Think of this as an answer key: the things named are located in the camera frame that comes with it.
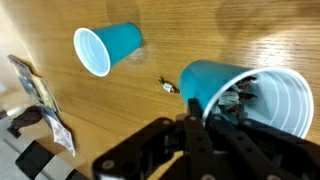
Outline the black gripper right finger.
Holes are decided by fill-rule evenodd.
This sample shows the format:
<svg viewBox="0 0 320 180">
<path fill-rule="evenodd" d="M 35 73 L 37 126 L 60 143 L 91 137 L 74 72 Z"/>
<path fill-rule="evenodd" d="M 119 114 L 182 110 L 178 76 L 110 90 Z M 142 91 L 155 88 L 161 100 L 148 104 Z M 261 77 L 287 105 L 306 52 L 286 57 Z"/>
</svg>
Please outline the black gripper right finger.
<svg viewBox="0 0 320 180">
<path fill-rule="evenodd" d="M 215 151 L 227 151 L 232 155 L 236 170 L 254 180 L 293 180 L 294 176 L 274 165 L 254 144 L 249 136 L 238 130 L 221 115 L 210 115 L 206 130 Z"/>
</svg>

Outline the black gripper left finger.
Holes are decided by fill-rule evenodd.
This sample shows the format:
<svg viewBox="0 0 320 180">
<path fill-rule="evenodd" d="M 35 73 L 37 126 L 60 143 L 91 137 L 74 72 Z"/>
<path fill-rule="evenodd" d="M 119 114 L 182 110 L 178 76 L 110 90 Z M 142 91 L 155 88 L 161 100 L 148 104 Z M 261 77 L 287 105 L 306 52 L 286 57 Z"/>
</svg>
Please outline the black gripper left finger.
<svg viewBox="0 0 320 180">
<path fill-rule="evenodd" d="M 184 118 L 185 154 L 192 180 L 218 180 L 212 143 L 201 122 L 201 109 L 196 99 L 188 100 Z"/>
</svg>

